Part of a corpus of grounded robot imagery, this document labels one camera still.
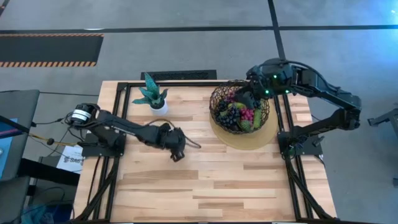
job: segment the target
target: floor mat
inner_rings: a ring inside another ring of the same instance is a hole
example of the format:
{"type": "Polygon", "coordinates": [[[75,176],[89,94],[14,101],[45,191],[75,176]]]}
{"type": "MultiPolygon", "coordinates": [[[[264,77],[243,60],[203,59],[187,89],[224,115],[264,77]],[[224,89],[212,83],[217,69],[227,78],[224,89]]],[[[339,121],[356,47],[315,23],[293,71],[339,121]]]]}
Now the floor mat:
{"type": "Polygon", "coordinates": [[[216,70],[191,70],[172,72],[147,72],[154,80],[216,80],[216,70]]]}
{"type": "Polygon", "coordinates": [[[0,34],[0,67],[93,67],[104,34],[0,34]]]}

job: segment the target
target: wooden table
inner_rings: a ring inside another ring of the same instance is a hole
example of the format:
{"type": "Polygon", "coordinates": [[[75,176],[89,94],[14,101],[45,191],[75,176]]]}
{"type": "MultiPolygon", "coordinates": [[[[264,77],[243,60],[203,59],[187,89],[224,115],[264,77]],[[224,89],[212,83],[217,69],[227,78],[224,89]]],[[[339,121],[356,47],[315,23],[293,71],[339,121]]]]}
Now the wooden table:
{"type": "MultiPolygon", "coordinates": [[[[118,82],[103,82],[98,104],[112,111],[118,82]]],[[[277,139],[253,151],[240,151],[223,144],[209,123],[209,99],[214,87],[169,87],[167,119],[202,145],[185,148],[185,158],[174,163],[169,151],[161,151],[127,137],[116,184],[111,222],[266,222],[295,220],[285,162],[277,139]]],[[[130,100],[141,98],[131,89],[130,100]]],[[[295,125],[312,122],[308,101],[289,95],[295,125]]],[[[283,100],[280,108],[287,124],[283,100]]],[[[119,116],[123,101],[119,105],[119,116]]],[[[127,119],[152,121],[148,105],[130,104],[127,119]]],[[[324,166],[313,156],[302,156],[309,191],[332,216],[336,216],[324,166]]],[[[75,197],[76,215],[85,208],[96,158],[84,161],[75,197]]],[[[101,172],[98,167],[93,194],[101,172]]],[[[298,190],[301,214],[305,216],[298,190]]],[[[106,204],[101,205],[100,218],[106,204]]]]}

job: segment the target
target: round wooden tray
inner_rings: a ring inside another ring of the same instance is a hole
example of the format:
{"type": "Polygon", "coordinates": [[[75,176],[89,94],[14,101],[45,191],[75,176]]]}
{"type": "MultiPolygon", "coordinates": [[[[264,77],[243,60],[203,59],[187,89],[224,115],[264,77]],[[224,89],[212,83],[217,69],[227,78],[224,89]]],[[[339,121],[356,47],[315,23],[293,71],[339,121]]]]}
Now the round wooden tray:
{"type": "Polygon", "coordinates": [[[226,145],[235,149],[255,150],[268,144],[275,137],[278,129],[278,117],[275,106],[269,103],[269,116],[266,123],[258,131],[249,134],[231,134],[218,126],[210,116],[210,124],[216,136],[226,145]]]}

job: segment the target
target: black wire basket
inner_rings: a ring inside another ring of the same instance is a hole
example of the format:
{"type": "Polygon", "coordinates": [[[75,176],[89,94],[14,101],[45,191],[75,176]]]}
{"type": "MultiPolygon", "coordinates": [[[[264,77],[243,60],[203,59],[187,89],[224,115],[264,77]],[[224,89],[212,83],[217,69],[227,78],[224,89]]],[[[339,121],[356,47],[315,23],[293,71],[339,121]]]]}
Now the black wire basket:
{"type": "Polygon", "coordinates": [[[210,97],[210,114],[213,121],[220,127],[222,127],[225,131],[231,134],[247,134],[253,133],[266,123],[269,115],[269,103],[268,100],[260,99],[257,100],[257,107],[256,109],[261,110],[261,121],[260,125],[257,128],[252,128],[250,130],[243,131],[242,129],[233,129],[231,127],[224,126],[221,122],[218,121],[217,117],[220,115],[222,110],[224,110],[225,105],[224,101],[231,97],[231,94],[234,94],[236,91],[240,90],[241,88],[248,86],[249,83],[244,80],[231,80],[226,83],[221,84],[218,86],[214,92],[211,94],[210,97]]]}

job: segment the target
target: gray floor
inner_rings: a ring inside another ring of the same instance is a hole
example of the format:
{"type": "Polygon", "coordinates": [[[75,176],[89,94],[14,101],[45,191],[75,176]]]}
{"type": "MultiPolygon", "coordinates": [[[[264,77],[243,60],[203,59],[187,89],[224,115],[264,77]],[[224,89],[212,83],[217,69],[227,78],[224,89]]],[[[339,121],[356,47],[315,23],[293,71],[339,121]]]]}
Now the gray floor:
{"type": "MultiPolygon", "coordinates": [[[[398,24],[397,1],[274,0],[280,26],[398,24]]],[[[88,29],[162,26],[270,26],[266,0],[11,0],[0,29],[88,29]]],[[[326,171],[341,219],[395,223],[398,139],[390,124],[366,119],[398,107],[398,30],[282,31],[286,57],[318,69],[332,84],[362,98],[361,127],[332,131],[322,142],[326,171]]],[[[247,69],[277,57],[273,31],[106,34],[94,68],[0,68],[0,91],[32,89],[98,94],[103,80],[137,80],[143,71],[217,69],[220,79],[243,78],[247,69]]],[[[41,95],[37,122],[64,116],[92,96],[41,95]]],[[[312,113],[326,118],[334,107],[310,99],[312,113]]],[[[60,124],[35,133],[59,139],[60,124]]],[[[70,136],[67,141],[74,141],[70,136]]],[[[29,141],[25,157],[50,151],[29,141]]]]}

